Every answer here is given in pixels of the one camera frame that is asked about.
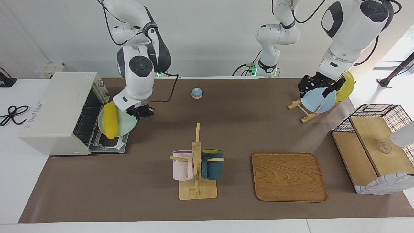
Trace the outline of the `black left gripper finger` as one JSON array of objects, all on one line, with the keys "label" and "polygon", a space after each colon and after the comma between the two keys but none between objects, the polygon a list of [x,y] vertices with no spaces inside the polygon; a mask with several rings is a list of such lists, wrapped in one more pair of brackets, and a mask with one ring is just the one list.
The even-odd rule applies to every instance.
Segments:
[{"label": "black left gripper finger", "polygon": [[345,78],[339,78],[336,82],[334,82],[333,84],[329,84],[325,90],[322,93],[323,97],[327,97],[330,93],[332,93],[333,91],[339,91],[343,84],[346,82]]},{"label": "black left gripper finger", "polygon": [[309,89],[309,86],[310,77],[303,77],[298,84],[299,97],[303,97],[306,94],[306,92]]}]

